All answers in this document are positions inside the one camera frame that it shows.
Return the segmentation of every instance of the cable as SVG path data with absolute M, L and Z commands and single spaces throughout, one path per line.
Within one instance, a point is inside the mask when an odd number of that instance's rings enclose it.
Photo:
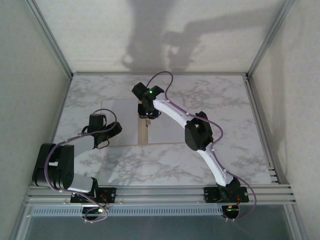
M 107 144 L 107 145 L 105 145 L 105 146 L 103 146 L 103 147 L 100 147 L 100 148 L 99 148 L 99 147 L 97 147 L 96 149 L 99 149 L 99 150 L 100 150 L 100 149 L 104 149 L 104 148 L 108 147 L 108 146 L 110 145 L 110 142 L 109 142 L 109 140 L 107 140 L 107 142 L 108 142 L 108 144 Z
M 108 210 L 109 210 L 109 208 L 110 208 L 110 204 L 108 203 L 108 201 L 107 201 L 107 197 L 106 197 L 106 195 L 104 195 L 104 194 L 100 194 L 100 197 L 104 200 L 104 206 L 103 206 L 103 208 L 105 208 L 107 205 L 108 205 Z M 92 207 L 92 208 L 90 208 L 88 211 L 86 211 L 86 213 L 85 213 L 85 215 L 84 215 L 84 219 L 86 220 L 87 219 L 87 216 L 88 216 L 88 214 L 90 213 L 90 212 L 92 212 L 93 210 L 97 210 L 97 209 L 100 209 L 100 207 L 98 207 L 98 206 L 94 206 L 94 207 Z
M 86 132 L 86 130 L 88 129 L 89 126 L 85 126 L 82 131 L 81 131 L 81 134 L 84 134 Z
M 107 130 L 100 130 L 100 131 L 94 131 L 94 132 L 90 132 L 90 133 L 83 133 L 83 134 L 80 134 L 80 135 L 71 137 L 71 138 L 69 138 L 68 140 L 65 140 L 65 141 L 62 141 L 62 142 L 57 143 L 57 144 L 51 149 L 51 151 L 49 152 L 48 156 L 46 157 L 45 163 L 44 163 L 44 177 L 45 177 L 45 180 L 46 180 L 46 182 L 48 183 L 49 187 L 50 187 L 52 190 L 54 190 L 54 191 L 59 191 L 59 192 L 61 192 L 61 193 L 62 193 L 62 192 L 67 192 L 67 193 L 72 193 L 72 194 L 78 194 L 78 195 L 84 197 L 85 199 L 87 199 L 90 203 L 92 203 L 92 204 L 94 204 L 94 205 L 97 205 L 98 208 L 101 208 L 101 209 L 102 209 L 103 213 L 105 213 L 105 216 L 104 216 L 103 218 L 101 218 L 101 219 L 98 219 L 98 220 L 91 220 L 90 223 L 96 223 L 96 222 L 101 222 L 101 221 L 105 220 L 105 219 L 108 217 L 108 212 L 107 212 L 107 210 L 106 210 L 102 205 L 100 205 L 100 204 L 97 203 L 96 201 L 92 200 L 90 197 L 86 196 L 86 195 L 85 195 L 84 193 L 82 193 L 82 192 L 79 192 L 79 191 L 71 191 L 71 190 L 67 190 L 67 189 L 59 189 L 59 188 L 54 187 L 54 186 L 52 185 L 52 183 L 50 182 L 50 179 L 49 179 L 48 166 L 49 166 L 49 160 L 50 160 L 52 154 L 54 153 L 54 151 L 55 151 L 58 147 L 60 147 L 60 146 L 62 146 L 62 145 L 65 145 L 66 143 L 70 143 L 70 142 L 72 142 L 72 141 L 74 141 L 74 140 L 76 140 L 76 139 L 79 139 L 79 138 L 83 138 L 83 137 L 86 137 L 86 136 L 91 136 L 91 135 L 99 134 L 99 133 L 106 133 L 106 132 L 112 130 L 112 129 L 116 126 L 116 124 L 117 124 L 117 116 L 116 116 L 116 114 L 115 114 L 113 111 L 111 111 L 111 110 L 109 110 L 109 109 L 107 109 L 107 108 L 100 108 L 100 109 L 94 111 L 93 114 L 96 113 L 96 112 L 99 112 L 99 111 L 108 111 L 108 112 L 110 112 L 110 113 L 113 114 L 113 116 L 114 116 L 114 124 L 112 125 L 111 128 L 109 128 L 109 129 L 107 129 Z M 89 209 L 89 211 L 86 212 L 86 214 L 85 214 L 85 216 L 84 216 L 84 221 L 85 221 L 85 222 L 88 221 L 87 215 L 88 215 L 88 213 L 91 212 L 92 210 L 93 210 L 93 208 Z
M 169 99 L 169 97 L 168 97 L 168 90 L 169 90 L 169 88 L 171 87 L 171 85 L 172 85 L 172 83 L 173 83 L 173 81 L 174 81 L 174 75 L 173 75 L 171 72 L 169 72 L 169 71 L 160 71 L 160 72 L 158 72 L 156 75 L 154 75 L 154 76 L 148 81 L 148 83 L 146 84 L 146 86 L 148 87 L 148 85 L 151 83 L 151 81 L 152 81 L 156 76 L 158 76 L 158 75 L 160 75 L 160 74 L 164 74 L 164 73 L 169 74 L 169 75 L 171 76 L 171 81 L 170 81 L 168 87 L 167 87 L 167 88 L 165 89 L 165 91 L 164 91 L 164 96 L 165 96 L 166 100 L 169 101 L 169 104 L 171 104 L 172 106 L 176 107 L 177 109 L 179 109 L 182 113 L 186 114 L 187 116 L 191 116 L 191 117 L 193 117 L 193 118 L 196 118 L 196 119 L 202 120 L 202 121 L 204 121 L 204 122 L 210 123 L 210 124 L 214 125 L 215 127 L 217 127 L 217 128 L 219 129 L 219 131 L 220 131 L 220 133 L 221 133 L 220 136 L 219 136 L 218 139 L 215 140 L 215 141 L 211 144 L 211 146 L 210 146 L 210 148 L 211 148 L 210 150 L 211 150 L 211 152 L 212 152 L 213 157 L 215 158 L 215 161 L 218 163 L 219 167 L 220 167 L 223 171 L 225 171 L 227 174 L 229 174 L 229 175 L 231 175 L 231 176 L 239 179 L 239 180 L 242 181 L 245 185 L 247 185 L 248 188 L 251 190 L 251 192 L 252 192 L 252 194 L 253 194 L 254 201 L 253 201 L 253 207 L 252 207 L 252 209 L 251 209 L 247 214 L 245 214 L 244 216 L 241 216 L 241 217 L 236 218 L 236 219 L 230 219 L 229 221 L 235 221 L 235 220 L 238 221 L 238 220 L 244 219 L 245 217 L 247 217 L 248 215 L 250 215 L 250 214 L 255 210 L 255 208 L 256 208 L 256 206 L 257 206 L 257 196 L 256 196 L 256 193 L 255 193 L 255 191 L 253 190 L 253 188 L 252 188 L 244 179 L 242 179 L 241 177 L 239 177 L 239 176 L 237 176 L 237 175 L 234 175 L 234 174 L 232 174 L 231 172 L 229 172 L 228 170 L 226 170 L 226 168 L 219 162 L 219 160 L 218 160 L 218 158 L 217 158 L 217 156 L 216 156 L 216 154 L 215 154 L 215 152 L 214 152 L 213 147 L 214 147 L 214 145 L 215 145 L 216 143 L 218 143 L 218 142 L 223 138 L 223 136 L 224 136 L 224 131 L 223 131 L 223 129 L 222 129 L 218 124 L 216 124 L 216 123 L 213 122 L 213 121 L 210 121 L 210 120 L 205 119 L 205 118 L 203 118 L 203 117 L 200 117 L 200 116 L 197 116 L 197 115 L 193 115 L 193 114 L 188 113 L 187 111 L 185 111 L 184 109 L 182 109 L 181 107 L 179 107 L 178 105 L 176 105 L 174 102 L 172 102 L 172 101 Z

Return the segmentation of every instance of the black bracket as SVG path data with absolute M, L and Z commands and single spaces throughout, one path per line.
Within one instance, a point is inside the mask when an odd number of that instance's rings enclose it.
M 108 204 L 114 204 L 116 199 L 116 190 L 117 189 L 115 187 L 98 187 L 95 193 L 91 191 L 89 193 L 85 193 L 85 195 L 96 201 L 98 204 L 105 204 L 106 201 Z M 75 196 L 71 196 L 70 203 L 84 204 L 89 203 L 89 201 L 83 196 L 76 194 Z
M 88 133 L 93 133 L 96 131 L 105 131 L 112 128 L 114 124 L 115 122 L 107 125 L 107 118 L 104 114 L 92 113 L 90 114 L 90 117 L 89 117 L 89 125 L 85 126 L 82 132 L 84 133 L 86 130 Z M 99 144 L 118 135 L 119 133 L 121 133 L 121 131 L 122 131 L 122 127 L 120 123 L 116 122 L 115 127 L 112 128 L 110 131 L 93 134 L 92 136 L 94 137 L 94 148 L 98 148 Z
M 208 119 L 207 115 L 203 111 L 196 113 L 195 115 Z M 214 141 L 212 134 L 213 132 L 210 127 L 210 123 L 198 118 L 193 118 L 191 121 L 187 121 L 184 126 L 185 143 L 193 151 L 205 151 L 208 144 Z
M 222 206 L 222 217 L 228 219 L 235 219 L 239 215 L 239 205 L 225 205 Z
M 239 187 L 239 189 L 228 199 L 225 199 L 220 192 L 220 189 L 217 186 L 207 186 L 204 189 L 203 200 L 206 203 L 215 204 L 215 203 L 248 203 L 249 197 L 247 188 L 245 186 Z
M 53 143 L 41 145 L 32 174 L 33 185 L 49 187 L 45 178 L 45 162 L 54 146 Z M 74 179 L 74 151 L 73 145 L 59 146 L 49 159 L 49 163 L 58 162 L 57 166 L 48 166 L 49 181 L 57 189 L 68 189 L 71 186 Z
M 161 112 L 155 108 L 154 100 L 165 92 L 162 88 L 153 86 L 149 89 L 139 82 L 133 87 L 132 92 L 142 102 L 138 104 L 138 114 L 141 119 L 156 119 L 160 116 Z

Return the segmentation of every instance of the aluminum frame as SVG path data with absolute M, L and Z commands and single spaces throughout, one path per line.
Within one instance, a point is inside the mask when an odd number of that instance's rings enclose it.
M 291 230 L 291 235 L 295 240 L 307 240 L 308 235 L 305 230 L 305 226 L 302 221 L 299 219 L 300 214 L 297 206 L 293 207 L 292 205 L 284 205 L 284 211 L 286 214 L 286 218 Z
M 153 76 L 157 72 L 128 72 L 128 71 L 77 71 L 74 73 L 75 76 L 101 76 L 101 75 L 116 75 L 116 76 L 129 76 L 129 75 L 147 75 Z M 246 73 L 242 71 L 189 71 L 189 72 L 172 72 L 173 75 L 185 75 L 185 76 L 245 76 Z
M 267 153 L 267 159 L 269 163 L 272 164 L 272 166 L 274 167 L 274 171 L 276 173 L 278 182 L 280 184 L 288 184 L 289 182 L 282 170 L 282 166 L 278 158 L 278 155 L 274 150 L 275 148 L 273 147 L 273 144 L 270 142 L 271 132 L 268 127 L 268 122 L 265 117 L 261 101 L 257 94 L 254 78 L 253 77 L 247 78 L 246 80 L 244 80 L 244 82 L 245 82 L 247 91 L 249 92 L 249 98 L 253 107 L 254 115 L 256 118 L 257 126 L 258 126 L 258 131 L 262 138 L 263 147 Z
M 61 64 L 65 74 L 69 77 L 71 81 L 73 77 L 73 72 L 71 67 L 69 66 L 63 52 L 61 51 L 53 33 L 51 32 L 45 17 L 42 15 L 40 8 L 38 7 L 35 0 L 23 0 L 26 7 L 30 11 L 31 15 L 34 17 L 35 22 L 37 23 L 39 29 L 44 35 L 44 39 L 48 42 L 51 50 L 53 51 L 54 55 L 56 56 L 58 62 Z
M 249 81 L 248 81 L 247 77 L 246 76 L 242 76 L 242 79 L 243 79 L 243 83 L 244 83 L 244 86 L 245 86 L 246 93 L 247 93 L 249 101 L 250 101 L 251 110 L 252 110 L 254 121 L 255 121 L 255 124 L 256 124 L 256 128 L 257 128 L 257 131 L 258 131 L 258 134 L 259 134 L 259 138 L 260 138 L 260 141 L 261 141 L 261 144 L 262 144 L 262 149 L 263 149 L 263 152 L 264 152 L 264 156 L 266 158 L 266 161 L 267 161 L 267 164 L 269 165 L 269 167 L 273 168 L 274 164 L 273 164 L 273 161 L 272 161 L 272 157 L 270 155 L 270 150 L 269 150 L 269 146 L 267 144 L 267 139 L 266 139 L 266 135 L 265 135 L 265 132 L 264 132 L 264 129 L 263 129 L 263 125 L 262 125 L 262 123 L 260 121 L 259 111 L 258 111 L 258 108 L 257 108 L 257 104 L 255 103 L 255 99 L 254 99 L 254 96 L 253 96 L 253 93 L 252 93 L 252 89 L 250 87 L 250 84 L 249 84 Z
M 270 47 L 272 41 L 274 40 L 275 36 L 277 35 L 278 30 L 280 29 L 282 23 L 286 19 L 288 12 L 290 11 L 292 5 L 294 4 L 295 0 L 284 0 L 282 6 L 279 9 L 271 27 L 261 44 L 256 56 L 254 57 L 252 64 L 248 70 L 248 76 L 252 77 L 255 71 L 257 70 L 260 62 L 264 58 L 268 48 Z
M 206 185 L 186 185 L 186 186 L 115 186 L 117 188 L 115 203 L 111 207 L 122 207 L 124 209 L 132 209 L 132 207 L 140 207 L 149 209 L 156 207 L 175 207 L 185 209 L 201 209 L 201 208 L 217 208 L 227 203 L 205 203 L 203 200 L 204 187 Z M 252 185 L 257 197 L 258 205 L 285 205 L 294 206 L 296 204 L 295 197 L 289 184 L 262 184 Z M 249 202 L 243 205 L 252 205 L 253 195 L 248 193 Z M 45 187 L 30 186 L 23 200 L 21 210 L 21 222 L 18 223 L 16 231 L 11 235 L 12 240 L 23 240 L 29 229 L 31 218 L 35 212 L 35 208 L 43 209 L 52 207 L 62 207 L 64 209 L 74 209 L 75 207 L 91 207 L 91 203 L 70 203 L 71 194 L 68 192 L 57 192 Z M 74 216 L 74 212 L 70 211 L 69 216 Z

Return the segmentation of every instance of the white arm segment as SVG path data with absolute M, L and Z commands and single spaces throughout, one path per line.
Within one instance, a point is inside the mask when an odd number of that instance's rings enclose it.
M 95 138 L 93 136 L 80 137 L 72 141 L 72 145 L 74 145 L 74 157 L 77 157 L 95 147 Z M 94 180 L 91 177 L 74 173 L 71 186 L 68 190 L 89 193 L 93 186 L 93 182 Z
M 156 99 L 153 100 L 153 106 L 160 112 L 167 114 L 169 117 L 177 121 L 183 128 L 185 128 L 187 121 L 191 121 L 193 119 L 193 117 L 187 116 L 184 112 L 170 104 L 170 102 L 167 102 L 164 93 L 160 93 L 158 96 L 156 96 Z M 188 110 L 185 109 L 185 107 L 180 105 L 178 106 L 186 112 L 188 112 Z M 197 152 L 201 155 L 201 157 L 203 157 L 206 164 L 208 164 L 210 170 L 212 171 L 215 177 L 216 183 L 220 186 L 225 187 L 233 180 L 233 177 L 230 174 L 224 172 L 223 169 L 218 165 L 216 159 L 210 151 L 210 147 L 211 145 L 209 144 L 206 147 L 205 151 L 198 150 Z

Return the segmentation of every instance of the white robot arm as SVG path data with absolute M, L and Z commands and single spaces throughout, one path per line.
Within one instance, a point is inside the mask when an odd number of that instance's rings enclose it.
M 184 128 L 185 143 L 203 157 L 215 177 L 222 198 L 230 199 L 240 188 L 240 182 L 222 168 L 211 151 L 214 139 L 210 124 L 205 121 L 208 120 L 207 115 L 202 111 L 193 114 L 183 106 L 172 103 L 158 86 L 149 89 L 139 82 L 132 92 L 142 102 L 138 105 L 140 118 L 156 119 L 162 112 Z
M 186 115 L 176 106 L 172 105 L 170 101 L 167 101 L 165 94 L 163 92 L 160 93 L 158 96 L 156 96 L 156 99 L 153 100 L 153 106 L 160 112 L 167 114 L 169 117 L 171 117 L 176 122 L 178 122 L 181 125 L 181 127 L 183 127 L 183 129 L 185 129 L 185 126 L 189 121 L 193 120 L 193 117 Z M 201 157 L 203 157 L 206 164 L 209 166 L 210 170 L 212 171 L 215 177 L 216 183 L 218 185 L 225 187 L 226 185 L 230 184 L 234 178 L 230 174 L 224 172 L 223 169 L 218 165 L 210 148 L 211 148 L 211 145 L 208 144 L 205 150 L 199 149 L 196 152 L 199 153 Z

